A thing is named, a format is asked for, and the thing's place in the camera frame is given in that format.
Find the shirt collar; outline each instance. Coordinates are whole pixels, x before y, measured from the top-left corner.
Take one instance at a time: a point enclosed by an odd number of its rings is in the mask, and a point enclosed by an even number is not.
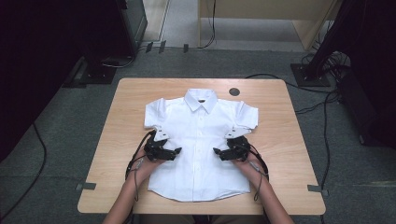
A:
[[[218,102],[218,96],[213,90],[209,89],[189,89],[184,96],[184,100],[191,111],[197,110],[202,106],[208,114],[213,110]]]

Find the shirt placket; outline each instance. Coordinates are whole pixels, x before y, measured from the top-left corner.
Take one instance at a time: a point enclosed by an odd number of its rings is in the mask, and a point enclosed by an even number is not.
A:
[[[202,189],[202,171],[203,171],[203,144],[205,143],[204,139],[204,117],[205,110],[200,107],[197,111],[197,129],[196,129],[196,142],[194,146],[194,186],[193,186],[193,200],[199,201],[201,200],[201,189]]]

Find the white shirt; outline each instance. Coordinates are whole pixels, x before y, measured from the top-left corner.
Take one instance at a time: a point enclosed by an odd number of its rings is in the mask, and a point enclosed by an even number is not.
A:
[[[218,99],[213,90],[190,89],[184,98],[159,99],[146,105],[145,127],[167,133],[164,148],[182,147],[150,176],[148,189],[181,202],[212,201],[250,191],[248,180],[213,147],[228,149],[232,128],[254,129],[258,108]]]

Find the shirt sleeve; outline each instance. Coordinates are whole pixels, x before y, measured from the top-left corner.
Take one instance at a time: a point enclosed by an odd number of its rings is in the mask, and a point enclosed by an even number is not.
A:
[[[235,123],[241,128],[255,129],[259,122],[259,109],[239,102],[235,111]]]
[[[146,105],[145,128],[161,128],[166,118],[166,106],[163,98]]]

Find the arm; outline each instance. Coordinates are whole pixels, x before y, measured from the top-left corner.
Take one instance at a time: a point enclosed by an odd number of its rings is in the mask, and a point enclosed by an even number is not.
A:
[[[136,157],[139,158],[145,155],[145,150],[140,148]],[[147,157],[143,158],[143,162],[136,171],[131,171],[128,174],[128,178],[122,185],[119,197],[114,202],[110,211],[108,212],[104,224],[116,224],[123,223],[131,212],[132,206],[134,205],[134,196],[136,195],[137,188],[143,183],[143,181],[149,177],[149,175],[164,161],[150,161]],[[139,161],[136,161],[132,167],[132,170],[136,168]]]
[[[265,213],[267,214],[271,223],[294,223],[291,217],[286,212],[283,205],[280,203],[279,199],[276,197],[274,190],[271,184],[268,182],[267,178],[257,172],[249,163],[250,161],[260,167],[259,161],[251,153],[248,154],[246,161],[235,160],[233,161],[233,164],[235,164],[236,167],[238,167],[242,171],[242,173],[252,183],[255,189],[258,189],[260,186],[259,195],[262,201],[262,206],[264,207]]]

